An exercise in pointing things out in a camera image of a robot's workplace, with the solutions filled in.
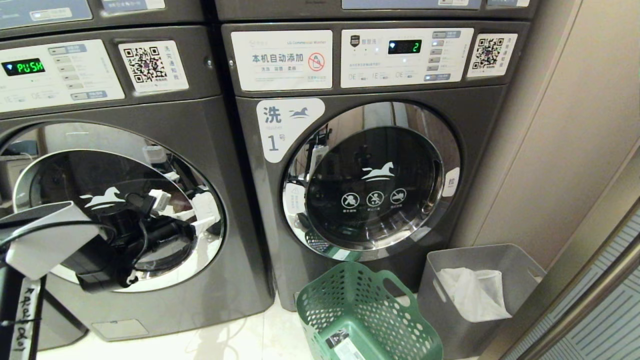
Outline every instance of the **digital display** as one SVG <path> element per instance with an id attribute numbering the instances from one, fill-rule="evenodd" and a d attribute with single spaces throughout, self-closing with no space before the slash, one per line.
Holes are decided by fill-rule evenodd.
<path id="1" fill-rule="evenodd" d="M 417 54 L 422 49 L 422 40 L 391 40 L 389 54 Z"/>
<path id="2" fill-rule="evenodd" d="M 45 72 L 44 66 L 40 59 L 26 59 L 18 61 L 8 61 L 2 63 L 2 68 L 7 76 L 35 74 L 37 72 Z"/>

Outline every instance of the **tile floor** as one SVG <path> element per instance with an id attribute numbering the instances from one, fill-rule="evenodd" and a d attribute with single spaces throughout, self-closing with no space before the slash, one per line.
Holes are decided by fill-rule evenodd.
<path id="1" fill-rule="evenodd" d="M 266 312 L 204 329 L 108 343 L 89 333 L 38 360 L 311 360 L 296 313 L 276 302 Z"/>

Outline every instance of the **basket handle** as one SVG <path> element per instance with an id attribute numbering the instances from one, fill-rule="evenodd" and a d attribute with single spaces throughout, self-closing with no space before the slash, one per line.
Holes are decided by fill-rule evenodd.
<path id="1" fill-rule="evenodd" d="M 418 301 L 416 300 L 415 296 L 413 296 L 413 293 L 411 292 L 411 290 L 409 290 L 409 288 L 407 288 L 402 281 L 400 281 L 400 279 L 397 278 L 397 276 L 392 273 L 389 270 L 380 270 L 377 273 L 379 276 L 382 277 L 382 286 L 384 287 L 385 285 L 385 279 L 389 279 L 391 280 L 392 283 L 394 283 L 408 298 L 409 298 L 409 305 L 407 307 L 414 307 L 414 308 L 418 308 Z"/>

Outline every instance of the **washing machine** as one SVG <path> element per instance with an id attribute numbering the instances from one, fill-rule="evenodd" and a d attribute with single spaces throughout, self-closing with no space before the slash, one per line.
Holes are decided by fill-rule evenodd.
<path id="1" fill-rule="evenodd" d="M 4 0 L 0 38 L 105 28 L 203 22 L 200 0 Z"/>
<path id="2" fill-rule="evenodd" d="M 339 261 L 417 291 L 464 206 L 528 27 L 222 25 L 284 308 Z"/>
<path id="3" fill-rule="evenodd" d="M 72 200 L 104 215 L 164 194 L 158 218 L 170 221 L 142 230 L 136 283 L 89 293 L 65 262 L 47 277 L 55 299 L 104 340 L 204 327 L 273 303 L 209 35 L 164 26 L 0 43 L 4 207 Z M 144 252 L 147 238 L 158 241 Z"/>
<path id="4" fill-rule="evenodd" d="M 274 19 L 531 19 L 539 0 L 215 0 L 223 22 Z"/>

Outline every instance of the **plastic basket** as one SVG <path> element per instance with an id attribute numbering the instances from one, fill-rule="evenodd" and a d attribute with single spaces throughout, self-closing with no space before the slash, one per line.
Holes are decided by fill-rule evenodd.
<path id="1" fill-rule="evenodd" d="M 385 279 L 409 306 L 385 289 Z M 440 337 L 392 272 L 340 263 L 302 289 L 296 307 L 316 360 L 442 360 Z"/>

